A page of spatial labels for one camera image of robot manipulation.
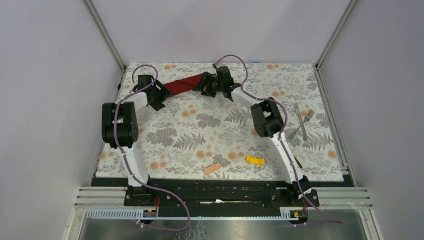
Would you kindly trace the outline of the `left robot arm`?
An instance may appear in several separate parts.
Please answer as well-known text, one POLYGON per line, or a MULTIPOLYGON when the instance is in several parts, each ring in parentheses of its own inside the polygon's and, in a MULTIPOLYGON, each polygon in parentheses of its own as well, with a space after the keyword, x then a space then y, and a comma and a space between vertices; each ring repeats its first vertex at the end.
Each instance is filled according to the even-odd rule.
POLYGON ((103 141, 122 154, 128 185, 139 188, 136 199, 144 206, 152 204, 155 192, 175 196, 167 189, 149 185, 150 176, 137 150, 139 128, 136 107, 162 109, 171 92, 152 75, 139 75, 135 91, 118 102, 106 102, 101 107, 101 136, 103 141))

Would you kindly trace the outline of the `dark red cloth napkin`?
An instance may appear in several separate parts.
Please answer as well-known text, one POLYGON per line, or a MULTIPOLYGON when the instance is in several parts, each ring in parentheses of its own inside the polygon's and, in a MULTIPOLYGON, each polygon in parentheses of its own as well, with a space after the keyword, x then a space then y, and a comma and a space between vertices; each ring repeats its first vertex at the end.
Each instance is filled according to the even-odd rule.
POLYGON ((170 96, 176 96, 181 93, 192 91, 203 79, 204 74, 198 74, 164 84, 164 87, 170 91, 170 96))

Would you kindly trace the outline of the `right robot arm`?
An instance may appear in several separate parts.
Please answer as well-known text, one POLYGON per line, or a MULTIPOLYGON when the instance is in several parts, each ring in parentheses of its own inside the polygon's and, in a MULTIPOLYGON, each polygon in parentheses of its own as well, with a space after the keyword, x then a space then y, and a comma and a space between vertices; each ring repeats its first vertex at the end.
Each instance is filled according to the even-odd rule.
POLYGON ((313 190, 308 178, 295 161, 284 133, 287 124, 287 112, 274 98, 257 97, 245 91, 243 83, 236 83, 226 66, 218 67, 215 74, 204 72, 200 75, 200 81, 193 88, 202 95, 215 97, 218 92, 232 102, 243 107, 250 108, 253 125, 256 133, 267 138, 270 149, 280 162, 283 180, 289 184, 287 201, 293 206, 299 206, 307 202, 309 207, 317 209, 312 202, 313 190))

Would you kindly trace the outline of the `silver fork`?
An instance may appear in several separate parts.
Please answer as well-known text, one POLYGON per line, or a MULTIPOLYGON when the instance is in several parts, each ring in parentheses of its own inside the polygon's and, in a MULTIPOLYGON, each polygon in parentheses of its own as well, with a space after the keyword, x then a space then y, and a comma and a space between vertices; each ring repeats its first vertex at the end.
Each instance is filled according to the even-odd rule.
POLYGON ((294 137, 295 137, 295 135, 296 135, 296 133, 300 130, 300 129, 304 129, 305 128, 305 126, 304 126, 304 124, 305 123, 307 123, 307 122, 309 122, 311 119, 312 119, 312 117, 315 115, 315 111, 314 110, 310 110, 308 113, 307 113, 307 115, 303 118, 303 120, 302 120, 302 122, 301 122, 301 125, 299 126, 299 127, 297 127, 290 135, 289 135, 289 138, 290 139, 293 139, 294 137))

